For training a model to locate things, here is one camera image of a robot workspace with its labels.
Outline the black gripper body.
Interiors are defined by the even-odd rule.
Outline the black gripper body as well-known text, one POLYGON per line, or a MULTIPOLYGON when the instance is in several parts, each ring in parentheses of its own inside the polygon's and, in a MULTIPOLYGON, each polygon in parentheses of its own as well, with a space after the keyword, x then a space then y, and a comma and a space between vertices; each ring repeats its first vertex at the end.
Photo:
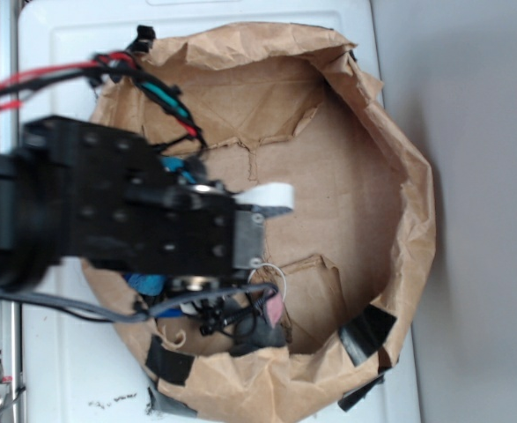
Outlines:
POLYGON ((266 218, 218 185, 129 185, 125 273, 162 275, 163 291, 244 286, 262 261, 266 218))

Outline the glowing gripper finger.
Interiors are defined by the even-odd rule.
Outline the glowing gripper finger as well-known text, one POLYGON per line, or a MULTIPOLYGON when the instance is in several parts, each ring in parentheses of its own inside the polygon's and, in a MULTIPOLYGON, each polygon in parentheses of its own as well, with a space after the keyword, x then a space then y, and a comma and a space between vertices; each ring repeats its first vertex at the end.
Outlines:
POLYGON ((294 188, 284 182, 270 182, 233 195, 235 203, 270 219, 294 211, 294 188))

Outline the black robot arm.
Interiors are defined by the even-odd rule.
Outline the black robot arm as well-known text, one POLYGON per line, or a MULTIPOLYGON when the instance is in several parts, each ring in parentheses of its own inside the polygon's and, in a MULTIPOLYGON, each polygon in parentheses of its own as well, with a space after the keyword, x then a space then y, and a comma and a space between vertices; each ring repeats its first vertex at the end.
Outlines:
POLYGON ((52 115, 0 154, 0 288, 32 288, 65 257, 162 275, 178 289, 240 281, 262 260, 266 220, 294 202, 290 184, 232 192, 196 158, 165 158, 136 133, 52 115))

